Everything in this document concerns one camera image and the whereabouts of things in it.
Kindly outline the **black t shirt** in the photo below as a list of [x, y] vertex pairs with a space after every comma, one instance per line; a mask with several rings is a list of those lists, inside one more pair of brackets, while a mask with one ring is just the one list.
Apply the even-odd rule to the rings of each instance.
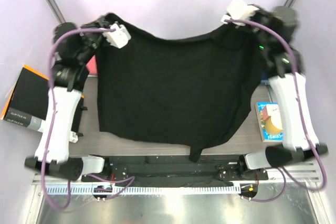
[[257, 39], [244, 28], [222, 25], [196, 37], [166, 40], [126, 23], [123, 48], [96, 52], [99, 129], [134, 141], [190, 147], [190, 160], [224, 144], [251, 111], [260, 84]]

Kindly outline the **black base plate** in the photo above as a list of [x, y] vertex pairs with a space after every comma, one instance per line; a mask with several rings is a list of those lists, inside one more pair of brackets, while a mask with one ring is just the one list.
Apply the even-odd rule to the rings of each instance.
[[141, 178], [212, 177], [222, 181], [268, 180], [264, 169], [244, 171], [238, 155], [201, 155], [193, 162], [186, 155], [105, 156], [99, 177]]

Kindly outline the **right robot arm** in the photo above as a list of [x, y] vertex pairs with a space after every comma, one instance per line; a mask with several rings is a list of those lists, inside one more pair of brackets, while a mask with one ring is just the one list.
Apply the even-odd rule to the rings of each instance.
[[247, 5], [242, 20], [260, 44], [268, 81], [280, 109], [283, 140], [243, 156], [244, 162], [237, 166], [239, 177], [250, 179], [257, 169], [319, 160], [328, 153], [328, 147], [319, 142], [314, 132], [301, 55], [290, 45], [298, 26], [296, 11], [277, 6], [268, 12], [257, 5]]

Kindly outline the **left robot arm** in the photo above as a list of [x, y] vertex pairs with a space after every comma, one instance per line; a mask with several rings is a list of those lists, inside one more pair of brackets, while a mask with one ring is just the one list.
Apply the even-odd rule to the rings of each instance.
[[25, 159], [25, 167], [70, 181], [94, 174], [105, 182], [112, 174], [105, 158], [99, 155], [69, 156], [69, 138], [75, 111], [81, 99], [89, 71], [86, 64], [103, 44], [103, 31], [110, 27], [106, 18], [78, 28], [63, 23], [54, 30], [54, 44], [49, 56], [48, 110], [40, 143], [34, 156]]

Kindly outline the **aluminium rail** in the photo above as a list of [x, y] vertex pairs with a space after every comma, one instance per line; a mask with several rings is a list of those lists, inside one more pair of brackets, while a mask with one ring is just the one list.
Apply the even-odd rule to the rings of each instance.
[[236, 162], [222, 161], [221, 164], [202, 163], [160, 163], [157, 159], [136, 164], [132, 161], [109, 164], [97, 174], [98, 177], [123, 180], [134, 176], [137, 186], [150, 187], [155, 183], [159, 187], [166, 187], [168, 183], [185, 187], [187, 183], [200, 182], [204, 186], [209, 181], [252, 181], [273, 180], [281, 177], [283, 169], [263, 169], [242, 171]]

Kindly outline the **folded pink t shirt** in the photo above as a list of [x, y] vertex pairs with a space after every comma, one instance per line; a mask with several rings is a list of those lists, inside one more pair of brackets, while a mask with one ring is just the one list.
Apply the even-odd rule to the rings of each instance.
[[93, 56], [89, 62], [87, 63], [87, 68], [88, 68], [88, 71], [89, 71], [89, 74], [91, 76], [96, 76], [98, 74], [98, 71], [97, 71], [97, 63], [96, 63], [96, 57]]

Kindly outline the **blue book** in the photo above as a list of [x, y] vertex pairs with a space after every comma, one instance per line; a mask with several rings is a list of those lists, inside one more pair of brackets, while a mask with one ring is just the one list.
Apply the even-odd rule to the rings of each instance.
[[255, 109], [261, 140], [268, 143], [281, 143], [283, 127], [278, 103], [257, 102]]

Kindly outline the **yellow cup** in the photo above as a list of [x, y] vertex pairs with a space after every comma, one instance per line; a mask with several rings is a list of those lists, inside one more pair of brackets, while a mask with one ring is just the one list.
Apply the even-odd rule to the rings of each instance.
[[283, 131], [282, 121], [279, 114], [272, 115], [266, 122], [265, 122], [265, 131], [268, 134], [279, 134]]

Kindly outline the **black clip file folder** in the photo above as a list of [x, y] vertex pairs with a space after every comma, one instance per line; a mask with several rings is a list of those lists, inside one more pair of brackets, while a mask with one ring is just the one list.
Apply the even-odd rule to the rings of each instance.
[[43, 132], [48, 109], [48, 78], [24, 65], [3, 109], [1, 119]]

